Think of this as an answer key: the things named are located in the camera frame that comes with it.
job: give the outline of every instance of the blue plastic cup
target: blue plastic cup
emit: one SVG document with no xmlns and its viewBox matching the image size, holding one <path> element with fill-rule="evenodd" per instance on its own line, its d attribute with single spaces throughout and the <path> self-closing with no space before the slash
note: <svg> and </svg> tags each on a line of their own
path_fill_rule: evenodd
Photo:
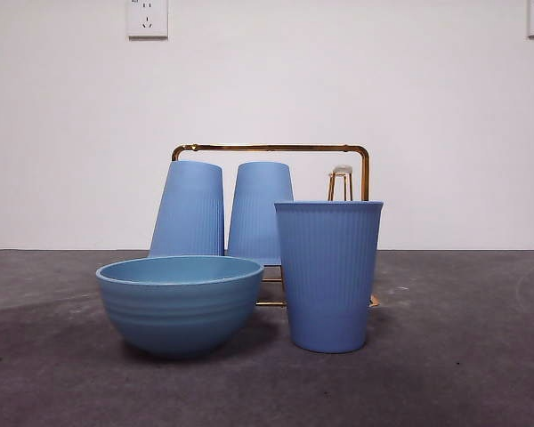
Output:
<svg viewBox="0 0 534 427">
<path fill-rule="evenodd" d="M 280 265 L 274 202 L 293 200 L 291 173 L 277 162 L 240 165 L 231 209 L 228 255 Z"/>
<path fill-rule="evenodd" d="M 223 255 L 222 168 L 174 161 L 166 185 L 149 257 Z"/>
<path fill-rule="evenodd" d="M 276 203 L 291 339 L 324 353 L 366 339 L 383 202 Z"/>
</svg>

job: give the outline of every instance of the blue tableware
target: blue tableware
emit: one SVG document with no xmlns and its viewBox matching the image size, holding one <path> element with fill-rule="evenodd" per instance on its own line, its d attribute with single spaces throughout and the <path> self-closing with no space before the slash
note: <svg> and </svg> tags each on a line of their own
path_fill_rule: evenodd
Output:
<svg viewBox="0 0 534 427">
<path fill-rule="evenodd" d="M 170 359 L 206 354 L 243 327 L 262 276 L 262 265 L 228 256 L 142 258 L 97 270 L 113 326 Z"/>
<path fill-rule="evenodd" d="M 276 162 L 240 165 L 231 209 L 228 255 L 280 265 L 273 202 L 293 200 L 288 166 Z"/>
<path fill-rule="evenodd" d="M 149 256 L 223 255 L 222 169 L 203 162 L 170 164 Z"/>
<path fill-rule="evenodd" d="M 366 339 L 382 202 L 276 203 L 291 339 L 341 353 Z"/>
</svg>

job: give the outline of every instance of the gray carpet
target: gray carpet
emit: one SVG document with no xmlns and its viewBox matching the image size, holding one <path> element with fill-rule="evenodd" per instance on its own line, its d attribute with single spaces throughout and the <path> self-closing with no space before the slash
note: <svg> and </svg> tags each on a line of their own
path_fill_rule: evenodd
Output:
<svg viewBox="0 0 534 427">
<path fill-rule="evenodd" d="M 534 252 L 381 252 L 361 350 L 301 350 L 285 309 L 257 308 L 182 362 L 103 312 L 94 271 L 144 255 L 0 251 L 0 427 L 534 427 Z"/>
</svg>

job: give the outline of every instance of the upside-down cup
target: upside-down cup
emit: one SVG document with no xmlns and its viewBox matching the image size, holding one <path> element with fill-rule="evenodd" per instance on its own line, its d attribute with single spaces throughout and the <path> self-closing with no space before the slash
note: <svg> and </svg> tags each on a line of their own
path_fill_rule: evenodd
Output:
<svg viewBox="0 0 534 427">
<path fill-rule="evenodd" d="M 149 257 L 223 255 L 222 168 L 170 164 Z"/>
<path fill-rule="evenodd" d="M 228 255 L 262 265 L 280 265 L 274 202 L 293 200 L 288 166 L 277 162 L 240 165 L 231 209 Z"/>
</svg>

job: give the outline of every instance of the bowl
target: bowl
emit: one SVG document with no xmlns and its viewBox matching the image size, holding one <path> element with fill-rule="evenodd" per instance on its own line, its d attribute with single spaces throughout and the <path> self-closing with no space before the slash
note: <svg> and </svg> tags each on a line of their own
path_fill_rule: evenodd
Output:
<svg viewBox="0 0 534 427">
<path fill-rule="evenodd" d="M 229 256 L 115 262 L 97 270 L 113 326 L 135 347 L 168 359 L 207 354 L 255 308 L 263 266 Z"/>
</svg>

